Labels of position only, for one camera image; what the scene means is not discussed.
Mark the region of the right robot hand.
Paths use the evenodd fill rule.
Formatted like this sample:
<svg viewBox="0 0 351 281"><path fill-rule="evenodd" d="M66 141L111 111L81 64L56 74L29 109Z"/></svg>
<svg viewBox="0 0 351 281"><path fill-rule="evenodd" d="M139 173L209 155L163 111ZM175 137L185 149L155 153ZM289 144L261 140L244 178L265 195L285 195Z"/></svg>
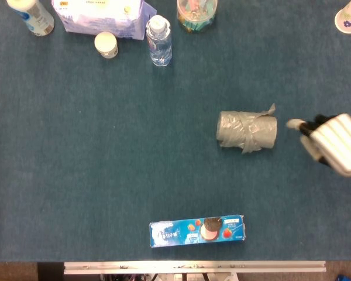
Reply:
<svg viewBox="0 0 351 281"><path fill-rule="evenodd" d="M351 177L351 116L318 114L313 121L290 119L286 126L302 133L300 141L314 161Z"/></svg>

